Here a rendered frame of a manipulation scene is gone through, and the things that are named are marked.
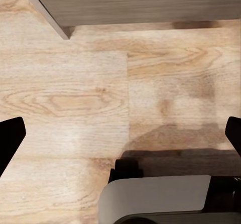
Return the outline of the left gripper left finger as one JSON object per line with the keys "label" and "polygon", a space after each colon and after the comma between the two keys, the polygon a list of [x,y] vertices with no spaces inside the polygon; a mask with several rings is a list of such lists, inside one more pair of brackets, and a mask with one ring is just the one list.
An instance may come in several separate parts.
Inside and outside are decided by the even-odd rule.
{"label": "left gripper left finger", "polygon": [[22,117],[0,122],[0,177],[25,136]]}

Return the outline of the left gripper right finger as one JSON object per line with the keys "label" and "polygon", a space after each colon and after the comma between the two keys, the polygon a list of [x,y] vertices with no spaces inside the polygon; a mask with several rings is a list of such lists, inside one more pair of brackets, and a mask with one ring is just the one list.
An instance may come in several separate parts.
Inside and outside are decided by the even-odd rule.
{"label": "left gripper right finger", "polygon": [[241,119],[229,117],[225,135],[241,157]]}

